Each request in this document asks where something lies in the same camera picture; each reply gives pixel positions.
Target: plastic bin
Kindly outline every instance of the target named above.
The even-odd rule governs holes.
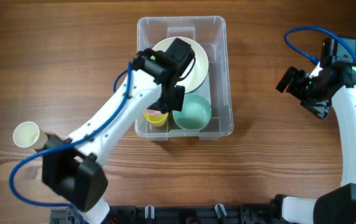
[[[208,75],[194,93],[209,100],[212,117],[201,130],[183,130],[175,124],[172,113],[165,125],[151,126],[143,116],[135,121],[138,136],[155,141],[171,137],[197,136],[200,139],[218,139],[233,131],[232,102],[230,96],[227,30],[220,16],[144,17],[138,21],[137,49],[155,46],[168,37],[188,37],[198,42],[208,57]]]

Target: brown wooden surface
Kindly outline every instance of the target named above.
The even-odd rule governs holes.
[[[342,157],[335,114],[318,120],[274,88],[289,66],[312,69],[285,45],[284,32],[317,25],[356,37],[356,1],[6,4],[0,5],[0,223],[47,223],[49,217],[48,209],[14,199],[7,186],[12,167],[33,153],[12,141],[19,123],[34,121],[66,136],[112,95],[114,79],[136,52],[138,19],[209,15],[227,22],[233,134],[151,142],[131,128],[105,167],[108,202],[234,205],[268,202],[275,194],[318,197],[337,188]],[[319,56],[323,38],[303,32],[291,40]],[[19,190],[34,200],[61,201],[40,172],[40,160],[23,167]]]

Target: black wire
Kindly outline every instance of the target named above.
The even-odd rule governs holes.
[[[196,63],[196,57],[193,58],[193,64],[192,64],[192,67],[189,69],[189,72],[186,74],[186,76],[184,78],[179,78],[178,79],[178,82],[186,79],[186,77],[188,77],[188,75],[190,74],[190,72],[192,71],[192,69],[195,67],[195,63]]]

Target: wooden table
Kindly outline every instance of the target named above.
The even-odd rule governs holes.
[[[0,5],[0,223],[49,218],[48,208],[23,204],[8,189],[11,169],[34,152],[14,145],[14,128],[29,120],[67,136],[91,118],[136,53],[144,16],[225,18],[235,130],[218,141],[151,142],[131,128],[105,167],[110,204],[238,205],[276,194],[315,198],[339,187],[335,114],[319,120],[274,88],[289,66],[313,67],[285,45],[285,31],[316,25],[356,37],[356,1],[48,2]],[[323,38],[302,32],[291,40],[319,56]],[[23,167],[20,192],[62,201],[40,174],[40,160]]]

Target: white cup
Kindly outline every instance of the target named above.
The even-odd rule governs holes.
[[[31,121],[21,123],[14,131],[14,142],[22,148],[42,149],[47,141],[47,134]]]

